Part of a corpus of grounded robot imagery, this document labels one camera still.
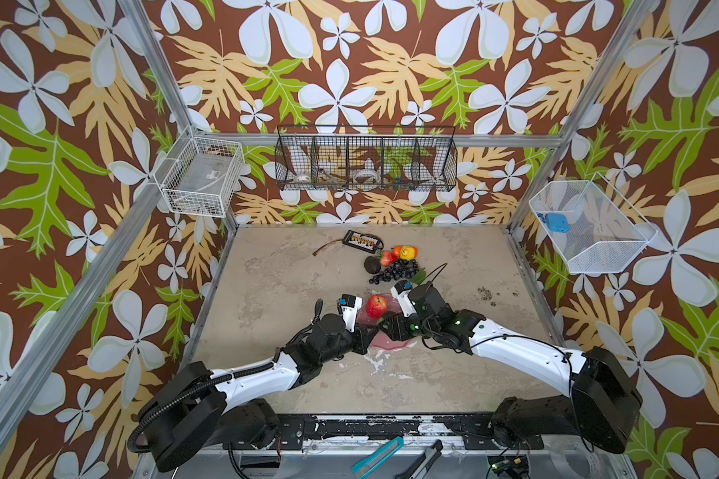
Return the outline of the red apple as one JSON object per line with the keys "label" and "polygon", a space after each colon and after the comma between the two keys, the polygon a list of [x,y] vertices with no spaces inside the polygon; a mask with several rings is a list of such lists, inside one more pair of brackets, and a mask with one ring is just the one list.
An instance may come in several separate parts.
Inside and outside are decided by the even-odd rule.
{"label": "red apple", "polygon": [[382,295],[372,295],[367,300],[367,306],[365,307],[367,316],[371,319],[381,319],[388,309],[389,303]]}

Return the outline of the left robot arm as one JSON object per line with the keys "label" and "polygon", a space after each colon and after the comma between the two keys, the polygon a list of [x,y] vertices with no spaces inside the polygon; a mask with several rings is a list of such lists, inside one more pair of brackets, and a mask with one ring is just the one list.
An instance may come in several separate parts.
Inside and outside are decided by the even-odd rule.
{"label": "left robot arm", "polygon": [[210,445],[269,447],[277,441],[280,421],[264,397],[307,384],[325,363],[350,352],[367,353],[378,332],[368,325],[350,331],[342,317],[329,313],[271,359],[218,370],[193,362],[141,409],[127,448],[151,454],[157,469],[168,472]]}

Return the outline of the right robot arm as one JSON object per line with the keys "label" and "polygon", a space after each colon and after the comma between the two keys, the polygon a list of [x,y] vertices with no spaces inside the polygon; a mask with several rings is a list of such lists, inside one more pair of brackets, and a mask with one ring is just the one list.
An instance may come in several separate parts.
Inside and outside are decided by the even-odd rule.
{"label": "right robot arm", "polygon": [[556,390],[551,397],[505,399],[491,417],[498,442],[577,435],[603,451],[625,451],[643,399],[612,352],[599,346],[589,351],[557,346],[515,333],[481,313],[455,311],[430,281],[399,281],[391,294],[401,312],[379,321],[390,339],[431,339],[436,349],[500,362]]}

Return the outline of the pink dotted plate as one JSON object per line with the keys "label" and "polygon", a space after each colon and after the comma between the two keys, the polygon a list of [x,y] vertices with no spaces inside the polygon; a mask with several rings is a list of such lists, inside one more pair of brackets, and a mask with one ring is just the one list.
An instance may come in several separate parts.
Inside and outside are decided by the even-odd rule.
{"label": "pink dotted plate", "polygon": [[[399,307],[399,304],[397,301],[393,298],[392,295],[382,295],[387,299],[387,302],[389,303],[389,309],[385,313],[385,315],[395,315],[396,313],[401,313],[401,308]],[[374,325],[376,326],[379,323],[379,319],[371,319],[367,316],[367,311],[365,310],[365,307],[367,306],[367,299],[363,300],[363,307],[361,308],[361,311],[359,312],[358,318],[357,318],[357,324],[358,325]],[[397,350],[406,347],[409,344],[408,340],[403,341],[392,341],[390,340],[384,333],[378,333],[375,336],[375,339],[371,343],[371,346],[384,349],[384,350]]]}

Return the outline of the yellow lemon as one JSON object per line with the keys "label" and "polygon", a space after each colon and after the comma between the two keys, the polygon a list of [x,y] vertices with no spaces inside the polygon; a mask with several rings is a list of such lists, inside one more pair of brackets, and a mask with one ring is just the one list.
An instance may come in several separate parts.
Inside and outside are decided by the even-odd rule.
{"label": "yellow lemon", "polygon": [[401,247],[401,256],[399,259],[403,261],[413,261],[417,258],[417,248],[411,245],[403,245]]}

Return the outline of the red strawberry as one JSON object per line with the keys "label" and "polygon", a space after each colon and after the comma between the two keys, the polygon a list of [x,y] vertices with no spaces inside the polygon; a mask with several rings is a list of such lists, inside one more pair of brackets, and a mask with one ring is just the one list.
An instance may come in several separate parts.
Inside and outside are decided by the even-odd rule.
{"label": "red strawberry", "polygon": [[381,255],[381,265],[383,267],[388,267],[394,263],[396,259],[397,257],[391,251],[384,251]]}

